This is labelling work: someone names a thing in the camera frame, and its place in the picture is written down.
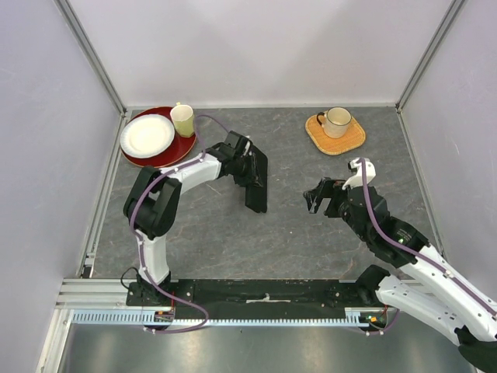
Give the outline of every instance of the white wall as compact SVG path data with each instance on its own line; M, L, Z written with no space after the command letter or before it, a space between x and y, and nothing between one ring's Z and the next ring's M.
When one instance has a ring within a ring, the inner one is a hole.
M497 298L497 2L463 7L405 108L449 260Z
M394 103L450 0L71 0L128 106Z
M0 371L35 370L118 114L51 0L0 12Z

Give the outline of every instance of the aluminum frame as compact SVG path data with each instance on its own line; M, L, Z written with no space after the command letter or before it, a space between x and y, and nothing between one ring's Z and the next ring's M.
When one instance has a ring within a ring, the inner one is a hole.
M398 121L400 122L401 125L402 133L404 134L404 140L407 145L409 157L411 158L412 166L414 167L414 174L416 175L416 179L418 180L419 184L419 189L421 190L421 197L425 203L426 214L428 215L429 224L432 227L433 235L435 236L436 248L438 249L439 253L441 253L445 258L447 258L445 249L443 248L442 245L440 232L436 224L435 214L432 209L433 204L431 201L431 197L429 196L428 190L426 189L425 177L422 174L421 168L419 167L418 164L418 159L416 158L415 155L414 148L412 147L412 143L408 133L408 128L405 125L404 117L402 116L402 112L400 110L397 110L397 115L398 115Z
M102 231L103 220L106 215L107 206L109 205L110 192L116 178L117 166L119 165L120 153L120 132L130 120L131 112L121 115L119 127L116 130L112 151L110 153L109 161L107 162L106 172L103 179L102 188L99 192L99 198L96 201L93 218L90 223L88 235L85 237L82 254L80 256L80 266L76 276L91 277L93 272L93 264L95 261L95 254L100 240L100 233Z
M126 107L119 97L116 88L114 87L112 81L107 75L106 69L103 67L100 61L99 55L96 53L95 48L93 48L88 36L86 35L85 29L83 28L79 18L76 16L71 3L68 0L54 0L55 4L65 18L66 23L74 34L79 46L83 50L89 64L92 66L93 71L100 82L103 84L109 98L111 99L113 105L116 107L117 111L121 114L126 113Z
M404 109L406 103L411 97L412 92L418 85L421 78L424 76L425 71L429 66L429 63L433 59L435 53L440 48L443 39L447 35L447 32L454 23L454 20L456 19L457 15L462 10L462 7L465 2L466 0L453 0L450 3L449 9L446 11L445 15L442 18L442 22L440 22L440 25L437 27L435 34L433 35L431 41L428 44L428 47L421 56L421 60L416 66L416 69L412 73L411 78L409 79L407 85L404 88L404 91L402 92L400 98L398 99L397 104L395 105L395 107L397 107L397 110L399 112L401 112L402 109Z
M129 285L134 280L123 279L125 285ZM423 287L418 281L403 281L412 288L425 294L428 289ZM65 345L68 340L69 329L73 323L73 316L76 312L88 310L105 310L106 314L116 314L127 311L142 311L153 309L155 311L169 311L170 307L128 307L126 306L127 289L123 287L119 279L64 279L61 291L57 298L54 315L50 322L50 327L43 345L36 373L56 373L59 369ZM344 308L346 314L353 315L358 312L381 312L382 308ZM303 324L311 326L312 321Z

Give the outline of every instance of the gray marble table surface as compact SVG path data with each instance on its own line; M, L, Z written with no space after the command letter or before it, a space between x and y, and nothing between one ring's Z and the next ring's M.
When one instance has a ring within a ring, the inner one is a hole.
M370 158L377 171L372 185L390 212L433 241L426 209L397 114L391 107L353 107L367 133L366 143L343 155L321 153L304 124L316 108L198 110L231 129L250 135L269 158L267 214L244 205L243 188L231 177L205 183L182 195L168 233L168 263L173 278L339 278L355 279L372 263L381 263L339 219L321 211L309 214L302 197L323 176L347 178L351 158ZM225 133L202 118L206 145ZM190 154L200 151L197 143ZM124 201L140 169L120 157L93 277L118 278L137 266L137 246L123 216Z

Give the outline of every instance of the red tray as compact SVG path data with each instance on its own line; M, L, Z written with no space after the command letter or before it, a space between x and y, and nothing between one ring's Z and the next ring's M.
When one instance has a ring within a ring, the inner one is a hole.
M148 114L159 114L171 120L171 109L172 107L170 106L154 107L153 109L145 110L143 113L139 113L135 118ZM189 138L183 138L175 133L174 140L172 140L170 146L161 154L154 155L150 158L135 158L123 152L123 149L121 149L121 151L126 159L136 166L154 166L156 168L166 167L185 158L195 145L195 140L195 134Z

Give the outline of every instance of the metal floor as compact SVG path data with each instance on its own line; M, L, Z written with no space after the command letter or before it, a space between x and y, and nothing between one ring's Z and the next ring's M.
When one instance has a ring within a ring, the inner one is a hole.
M367 133L366 143L344 155L321 153L304 129L316 108L201 110L241 134L250 135L269 158L268 213L244 206L244 190L232 178L196 187L181 197L169 232L168 262L175 278L356 279L381 263L342 221L307 212L302 192L323 176L346 178L347 161L369 157L377 170L373 185L391 213L430 239L432 230L405 139L392 107L350 108ZM206 145L225 133L205 120ZM200 151L198 145L191 156ZM122 208L139 168L120 158L93 277L119 278L137 266L137 247Z
M473 373L457 348L402 314L384 336L325 327L219 326L171 336L73 325L59 373Z

